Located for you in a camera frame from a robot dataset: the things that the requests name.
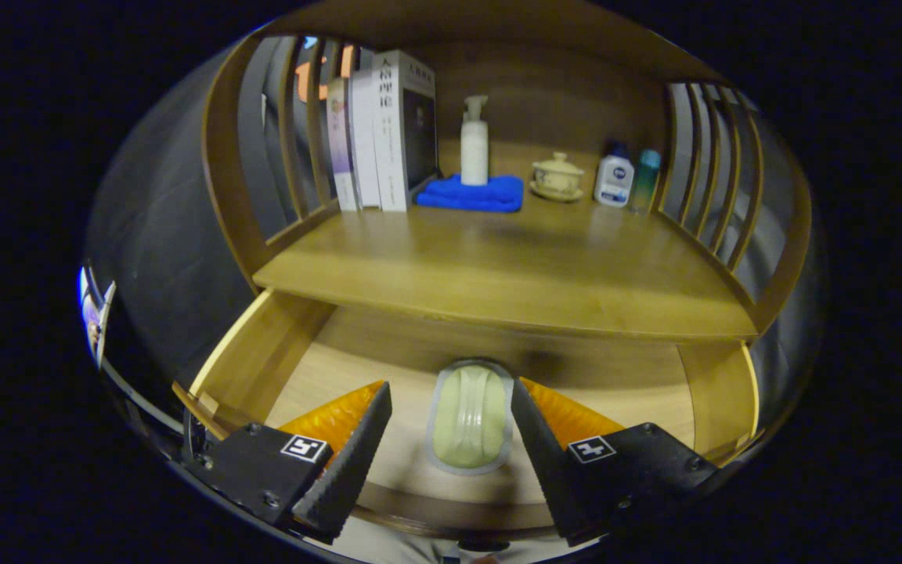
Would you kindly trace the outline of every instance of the green bottle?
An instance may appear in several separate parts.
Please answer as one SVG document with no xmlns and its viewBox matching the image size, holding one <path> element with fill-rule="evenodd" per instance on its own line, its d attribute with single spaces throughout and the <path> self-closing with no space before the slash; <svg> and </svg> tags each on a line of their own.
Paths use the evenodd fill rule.
<svg viewBox="0 0 902 564">
<path fill-rule="evenodd" d="M 644 214 L 649 211 L 649 203 L 652 201 L 652 192 L 656 188 L 656 175 L 659 174 L 659 153 L 655 150 L 642 150 L 640 165 L 636 170 L 636 179 L 633 181 L 633 196 L 630 198 L 629 209 L 633 214 Z"/>
</svg>

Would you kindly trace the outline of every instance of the white book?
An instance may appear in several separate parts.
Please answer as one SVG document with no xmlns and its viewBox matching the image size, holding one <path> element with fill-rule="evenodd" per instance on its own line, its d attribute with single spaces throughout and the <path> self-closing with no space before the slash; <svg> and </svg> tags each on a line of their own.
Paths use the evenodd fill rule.
<svg viewBox="0 0 902 564">
<path fill-rule="evenodd" d="M 437 171 L 434 71 L 403 51 L 376 53 L 371 71 L 382 210 L 404 212 Z"/>
<path fill-rule="evenodd" d="M 353 164 L 350 160 L 350 139 L 347 135 L 347 79 L 337 76 L 330 80 L 326 94 L 326 128 L 329 129 L 329 151 L 336 181 L 336 198 L 340 210 L 360 210 L 357 190 L 354 190 Z"/>
<path fill-rule="evenodd" d="M 350 77 L 350 129 L 354 179 L 364 208 L 378 208 L 378 168 L 375 161 L 375 104 L 371 70 L 358 70 Z"/>
</svg>

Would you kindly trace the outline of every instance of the wooden shelf board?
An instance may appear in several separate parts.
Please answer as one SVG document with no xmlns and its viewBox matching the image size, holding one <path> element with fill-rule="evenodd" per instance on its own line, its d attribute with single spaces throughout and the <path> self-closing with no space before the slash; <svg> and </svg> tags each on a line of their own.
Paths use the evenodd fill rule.
<svg viewBox="0 0 902 564">
<path fill-rule="evenodd" d="M 437 374 L 465 356 L 492 358 L 513 375 L 551 386 L 619 424 L 653 421 L 694 445 L 691 392 L 676 344 L 533 334 L 359 308 L 337 308 L 294 368 L 266 424 L 286 424 L 343 393 L 387 379 L 393 411 L 368 474 L 372 486 L 362 493 L 362 506 L 414 519 L 440 505 L 418 507 L 422 496 L 430 502 L 517 509 L 483 513 L 476 507 L 463 512 L 451 504 L 458 508 L 440 517 L 445 527 L 551 525 L 547 511 L 537 510 L 544 496 L 516 428 L 507 463 L 489 474 L 451 475 L 427 461 L 426 425 Z M 467 518 L 455 522 L 452 514 Z M 473 521 L 480 514 L 486 522 Z"/>
<path fill-rule="evenodd" d="M 323 222 L 254 282 L 472 324 L 670 340 L 755 337 L 736 282 L 675 229 L 586 197 L 558 204 L 532 193 L 516 214 L 358 211 Z"/>
</svg>

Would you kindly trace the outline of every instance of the folded towel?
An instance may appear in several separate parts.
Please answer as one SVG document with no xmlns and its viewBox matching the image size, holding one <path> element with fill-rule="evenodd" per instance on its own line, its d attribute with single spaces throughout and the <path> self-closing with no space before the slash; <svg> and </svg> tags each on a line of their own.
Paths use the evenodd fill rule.
<svg viewBox="0 0 902 564">
<path fill-rule="evenodd" d="M 474 212 L 498 212 L 507 214 L 520 210 L 523 196 L 518 195 L 513 202 L 491 202 L 488 200 L 462 200 L 458 197 L 434 196 L 432 193 L 421 192 L 416 196 L 418 206 L 429 208 L 451 208 L 452 210 L 472 210 Z"/>
<path fill-rule="evenodd" d="M 484 186 L 465 186 L 461 175 L 430 182 L 424 192 L 431 196 L 450 197 L 454 200 L 481 200 L 513 202 L 524 193 L 524 183 L 517 176 L 493 176 Z"/>
</svg>

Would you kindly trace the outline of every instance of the soap bar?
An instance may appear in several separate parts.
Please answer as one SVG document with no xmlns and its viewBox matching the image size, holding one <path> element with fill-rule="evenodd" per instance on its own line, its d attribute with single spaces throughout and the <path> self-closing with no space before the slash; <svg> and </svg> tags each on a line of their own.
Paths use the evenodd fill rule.
<svg viewBox="0 0 902 564">
<path fill-rule="evenodd" d="M 513 378 L 487 362 L 457 362 L 442 371 L 427 428 L 432 463 L 459 475 L 502 465 L 511 448 L 512 390 Z"/>
</svg>

